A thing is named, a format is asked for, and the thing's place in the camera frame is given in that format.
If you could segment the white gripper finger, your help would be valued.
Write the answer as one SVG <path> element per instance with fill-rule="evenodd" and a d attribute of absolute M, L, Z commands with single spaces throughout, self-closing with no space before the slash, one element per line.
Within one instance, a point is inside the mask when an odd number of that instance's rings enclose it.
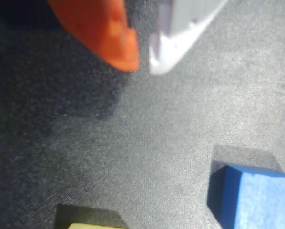
<path fill-rule="evenodd" d="M 149 36 L 149 73 L 168 73 L 192 48 L 226 0 L 167 0 L 159 5 L 157 31 Z"/>

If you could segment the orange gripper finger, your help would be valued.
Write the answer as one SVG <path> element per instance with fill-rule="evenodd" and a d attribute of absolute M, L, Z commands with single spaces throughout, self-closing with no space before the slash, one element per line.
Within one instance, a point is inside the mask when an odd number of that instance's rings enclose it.
<path fill-rule="evenodd" d="M 50 0 L 62 26 L 112 67 L 139 67 L 137 32 L 128 25 L 123 0 Z"/>

